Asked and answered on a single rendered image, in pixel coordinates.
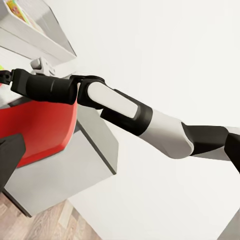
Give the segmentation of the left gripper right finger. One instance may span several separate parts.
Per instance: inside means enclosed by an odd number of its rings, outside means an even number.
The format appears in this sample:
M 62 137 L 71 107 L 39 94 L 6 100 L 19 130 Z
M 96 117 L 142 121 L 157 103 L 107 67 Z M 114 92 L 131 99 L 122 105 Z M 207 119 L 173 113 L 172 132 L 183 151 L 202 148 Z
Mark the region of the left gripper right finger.
M 228 133 L 224 151 L 240 173 L 240 135 Z

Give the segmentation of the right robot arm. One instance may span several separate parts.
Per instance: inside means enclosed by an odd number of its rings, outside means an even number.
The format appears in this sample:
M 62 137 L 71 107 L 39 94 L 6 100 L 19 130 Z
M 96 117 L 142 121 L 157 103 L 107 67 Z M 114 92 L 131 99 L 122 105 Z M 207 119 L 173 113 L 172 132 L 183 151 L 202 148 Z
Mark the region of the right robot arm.
M 55 68 L 42 56 L 30 62 L 30 73 L 16 68 L 0 70 L 0 85 L 37 102 L 51 102 L 101 110 L 100 117 L 143 139 L 172 159 L 189 156 L 231 161 L 224 151 L 228 133 L 240 135 L 240 127 L 186 125 L 139 100 L 112 89 L 96 75 L 55 77 Z

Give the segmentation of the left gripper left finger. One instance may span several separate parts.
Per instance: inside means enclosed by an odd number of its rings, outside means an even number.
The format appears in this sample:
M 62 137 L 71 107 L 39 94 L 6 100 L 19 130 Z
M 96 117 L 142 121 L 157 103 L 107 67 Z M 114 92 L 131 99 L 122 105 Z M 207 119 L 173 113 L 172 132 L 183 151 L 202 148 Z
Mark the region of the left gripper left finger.
M 21 133 L 0 138 L 0 193 L 26 152 Z

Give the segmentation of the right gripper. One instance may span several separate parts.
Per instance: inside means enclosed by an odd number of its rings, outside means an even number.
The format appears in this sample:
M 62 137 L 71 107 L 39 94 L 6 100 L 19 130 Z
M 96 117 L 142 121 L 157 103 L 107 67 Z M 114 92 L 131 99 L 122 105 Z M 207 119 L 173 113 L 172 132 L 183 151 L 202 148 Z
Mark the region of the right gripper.
M 0 85 L 11 86 L 11 91 L 37 102 L 59 103 L 53 100 L 52 87 L 58 77 L 31 74 L 24 69 L 16 68 L 11 72 L 0 70 Z

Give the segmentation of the board game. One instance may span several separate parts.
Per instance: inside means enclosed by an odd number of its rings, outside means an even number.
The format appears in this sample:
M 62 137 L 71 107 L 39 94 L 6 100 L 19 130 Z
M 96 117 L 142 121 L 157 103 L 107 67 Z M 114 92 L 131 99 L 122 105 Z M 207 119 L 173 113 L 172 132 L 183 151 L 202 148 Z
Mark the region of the board game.
M 22 19 L 24 22 L 32 26 L 34 29 L 38 30 L 42 34 L 46 35 L 44 30 L 32 19 L 30 16 L 14 1 L 10 0 L 6 3 L 12 13 Z

